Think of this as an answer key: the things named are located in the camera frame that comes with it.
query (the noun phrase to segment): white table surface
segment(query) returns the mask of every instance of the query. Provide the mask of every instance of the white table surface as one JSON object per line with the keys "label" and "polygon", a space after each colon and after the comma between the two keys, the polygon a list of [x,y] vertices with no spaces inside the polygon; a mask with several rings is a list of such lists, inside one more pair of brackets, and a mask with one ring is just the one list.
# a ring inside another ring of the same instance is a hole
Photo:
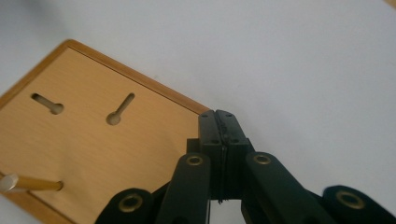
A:
{"label": "white table surface", "polygon": [[[396,10],[384,1],[2,1],[0,93],[67,38],[234,113],[307,189],[350,186],[396,214]],[[212,203],[211,217],[243,223],[239,202]],[[1,197],[0,222],[34,220]]]}

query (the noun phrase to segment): wooden peg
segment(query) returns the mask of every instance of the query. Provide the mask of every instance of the wooden peg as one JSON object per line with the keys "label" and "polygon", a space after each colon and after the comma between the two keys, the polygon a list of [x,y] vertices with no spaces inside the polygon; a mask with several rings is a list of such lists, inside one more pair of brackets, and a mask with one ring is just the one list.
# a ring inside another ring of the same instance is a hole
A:
{"label": "wooden peg", "polygon": [[2,192],[17,190],[60,190],[63,186],[64,183],[62,181],[54,182],[16,174],[5,175],[0,180],[0,191]]}

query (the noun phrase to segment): wooden board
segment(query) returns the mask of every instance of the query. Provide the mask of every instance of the wooden board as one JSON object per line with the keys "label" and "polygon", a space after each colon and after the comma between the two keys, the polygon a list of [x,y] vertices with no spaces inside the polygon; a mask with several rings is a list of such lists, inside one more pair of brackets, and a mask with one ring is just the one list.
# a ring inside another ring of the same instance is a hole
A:
{"label": "wooden board", "polygon": [[[130,94],[120,123],[107,123]],[[50,113],[37,95],[64,109]],[[65,41],[0,99],[0,172],[62,180],[64,188],[6,196],[44,222],[93,223],[117,192],[154,191],[169,181],[186,139],[197,137],[197,115],[206,110]]]}

